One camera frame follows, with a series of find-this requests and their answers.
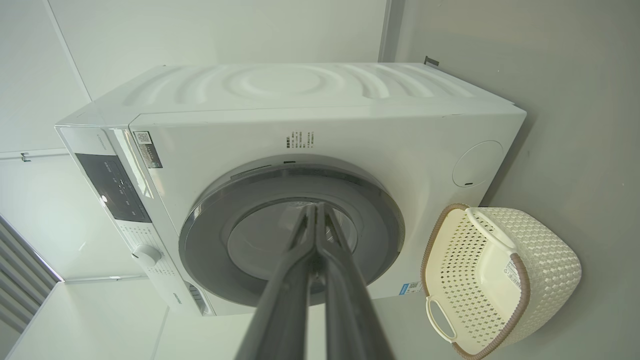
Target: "tiled floor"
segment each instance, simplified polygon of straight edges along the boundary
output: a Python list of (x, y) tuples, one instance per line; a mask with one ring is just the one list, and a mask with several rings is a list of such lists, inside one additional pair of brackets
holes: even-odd
[[(484, 204), (529, 212), (582, 261), (564, 308), (491, 358), (638, 358), (640, 2), (406, 0), (397, 33), (395, 61), (428, 55), (528, 112)], [(389, 329), (408, 337), (398, 358), (457, 358), (422, 320)]]

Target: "plastic basket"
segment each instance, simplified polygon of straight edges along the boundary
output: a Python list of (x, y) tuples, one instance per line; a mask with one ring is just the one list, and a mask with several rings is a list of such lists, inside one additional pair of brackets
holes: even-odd
[[(422, 263), (433, 328), (463, 358), (478, 360), (538, 330), (580, 281), (575, 253), (520, 210), (448, 206)], [(433, 317), (437, 304), (453, 336)]]

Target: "basket handle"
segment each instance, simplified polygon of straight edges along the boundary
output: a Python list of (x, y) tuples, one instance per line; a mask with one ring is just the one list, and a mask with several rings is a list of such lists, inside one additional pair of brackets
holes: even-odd
[[(449, 337), (449, 335), (447, 335), (441, 328), (440, 326), (438, 326), (438, 323), (436, 323), (436, 319), (433, 317), (433, 313), (431, 312), (431, 303), (435, 302), (438, 307), (440, 308), (440, 311), (442, 312), (442, 314), (444, 315), (444, 318), (447, 319), (447, 322), (449, 323), (449, 327), (451, 328), (451, 330), (453, 331), (453, 337)], [(427, 317), (429, 318), (429, 322), (431, 323), (431, 326), (433, 326), (434, 330), (444, 339), (447, 340), (449, 343), (453, 343), (456, 341), (456, 338), (458, 337), (458, 333), (456, 332), (456, 329), (453, 328), (453, 325), (451, 325), (451, 321), (449, 320), (449, 317), (447, 316), (447, 313), (444, 312), (444, 309), (442, 309), (442, 306), (440, 306), (440, 303), (433, 298), (433, 296), (427, 296)]]
[[(487, 238), (490, 242), (498, 246), (500, 249), (502, 249), (502, 251), (508, 253), (509, 255), (516, 253), (515, 244), (513, 243), (513, 241), (511, 241), (511, 239), (509, 239), (509, 236), (507, 236), (507, 234), (505, 234), (504, 231), (502, 231), (502, 229), (498, 225), (496, 225), (493, 220), (489, 219), (482, 211), (476, 211), (475, 208), (467, 208), (465, 212), (467, 213), (467, 217), (469, 218), (469, 221), (471, 221), (471, 224), (473, 224), (476, 229), (480, 233), (482, 233), (482, 235), (484, 235), (485, 238)], [(487, 230), (482, 224), (480, 224), (480, 221), (476, 219), (476, 215), (481, 217), (485, 222), (491, 225), (501, 239), (498, 239), (491, 233), (491, 231)]]

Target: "brand logo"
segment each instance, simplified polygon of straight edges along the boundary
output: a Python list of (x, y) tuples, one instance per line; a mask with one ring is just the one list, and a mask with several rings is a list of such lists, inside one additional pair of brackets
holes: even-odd
[(107, 147), (104, 146), (104, 142), (102, 142), (102, 138), (100, 137), (100, 135), (96, 135), (96, 136), (98, 136), (98, 140), (100, 140), (100, 145), (102, 145), (102, 148), (106, 150)]

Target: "white washing machine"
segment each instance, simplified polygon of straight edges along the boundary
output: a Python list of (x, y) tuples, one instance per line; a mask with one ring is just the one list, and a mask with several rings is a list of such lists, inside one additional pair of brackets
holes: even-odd
[(422, 64), (217, 65), (158, 67), (56, 128), (159, 294), (206, 316), (253, 311), (317, 201), (372, 298), (419, 290), (441, 210), (479, 204), (524, 118)]

